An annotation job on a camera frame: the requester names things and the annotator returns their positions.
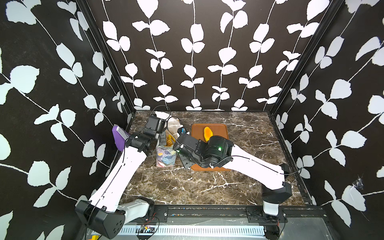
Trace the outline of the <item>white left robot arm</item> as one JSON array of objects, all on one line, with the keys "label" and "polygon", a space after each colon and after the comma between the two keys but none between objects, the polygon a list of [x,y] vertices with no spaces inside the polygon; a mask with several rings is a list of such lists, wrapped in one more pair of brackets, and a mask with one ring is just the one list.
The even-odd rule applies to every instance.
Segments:
[{"label": "white left robot arm", "polygon": [[75,211],[87,229],[106,237],[115,238],[125,224],[135,220],[152,220],[155,203],[141,197],[127,204],[120,199],[133,175],[157,144],[166,144],[166,134],[154,137],[135,133],[124,143],[122,156],[101,187],[89,200],[81,200]]}]

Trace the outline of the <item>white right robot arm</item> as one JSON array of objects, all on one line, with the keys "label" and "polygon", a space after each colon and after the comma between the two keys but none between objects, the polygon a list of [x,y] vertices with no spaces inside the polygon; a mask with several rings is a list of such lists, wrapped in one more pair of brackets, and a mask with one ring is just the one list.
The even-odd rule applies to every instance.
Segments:
[{"label": "white right robot arm", "polygon": [[266,215],[276,217],[279,205],[292,196],[292,187],[286,182],[290,174],[289,166],[269,164],[223,137],[212,136],[208,142],[204,142],[182,134],[173,150],[202,168],[226,168],[261,183],[263,213]]}]

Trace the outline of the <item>oval yellow bread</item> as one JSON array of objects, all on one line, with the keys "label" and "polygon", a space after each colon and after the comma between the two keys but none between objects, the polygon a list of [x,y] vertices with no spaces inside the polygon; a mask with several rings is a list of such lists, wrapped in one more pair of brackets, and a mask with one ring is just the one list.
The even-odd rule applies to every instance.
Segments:
[{"label": "oval yellow bread", "polygon": [[213,136],[213,131],[209,127],[204,128],[204,139],[206,142]]}]

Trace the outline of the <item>segmented pull-apart bread roll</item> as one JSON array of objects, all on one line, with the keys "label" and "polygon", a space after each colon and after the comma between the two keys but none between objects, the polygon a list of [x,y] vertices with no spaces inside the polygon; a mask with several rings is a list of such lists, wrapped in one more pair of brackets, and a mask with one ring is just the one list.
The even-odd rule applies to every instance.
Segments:
[{"label": "segmented pull-apart bread roll", "polygon": [[172,147],[176,142],[175,138],[172,135],[168,135],[166,138],[167,147]]}]

